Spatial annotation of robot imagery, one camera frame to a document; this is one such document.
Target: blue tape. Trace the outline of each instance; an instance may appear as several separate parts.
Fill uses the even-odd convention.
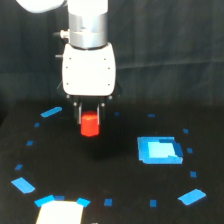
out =
[[[31,193],[35,190],[35,188],[22,177],[11,181],[11,183],[15,187],[17,187],[20,191],[22,191],[24,194]]]
[[[82,205],[83,207],[87,207],[89,205],[90,201],[83,199],[83,198],[79,198],[77,200],[77,204]]]
[[[112,199],[105,199],[104,206],[112,206]]]
[[[53,195],[49,195],[47,197],[41,198],[41,199],[35,201],[34,203],[37,205],[37,207],[41,207],[42,205],[44,205],[50,201],[55,201]]]
[[[26,145],[28,145],[28,146],[33,145],[33,141],[28,141],[28,142],[26,143]]]
[[[155,114],[148,114],[148,117],[155,117]]]
[[[138,151],[139,160],[146,164],[182,164],[183,158],[168,156],[167,158],[150,158],[149,155],[149,142],[171,141],[173,143],[174,137],[139,137],[138,138]]]
[[[51,116],[53,114],[56,114],[56,113],[58,113],[60,111],[62,111],[62,108],[61,107],[55,107],[55,108],[53,108],[51,110],[48,110],[48,111],[42,113],[41,116],[42,117],[49,117],[49,116]]]
[[[189,130],[188,130],[188,129],[183,129],[183,132],[184,132],[185,134],[188,134],[188,133],[189,133]]]
[[[40,123],[35,123],[34,127],[35,128],[39,128],[40,127]]]
[[[190,175],[193,178],[197,178],[197,173],[195,171],[190,171]]]
[[[188,153],[193,153],[193,149],[192,148],[187,148],[187,152]]]
[[[18,164],[17,166],[16,166],[16,168],[15,168],[15,170],[20,170],[21,168],[22,168],[22,164]]]
[[[178,200],[182,201],[185,205],[190,205],[201,198],[204,198],[206,194],[198,189],[195,189],[181,197],[178,198]]]
[[[64,201],[65,200],[65,196],[54,196],[54,199],[56,201]]]
[[[156,200],[150,200],[150,207],[157,207],[157,201]]]
[[[146,164],[182,164],[182,157],[168,156],[167,158],[148,158],[143,160]]]

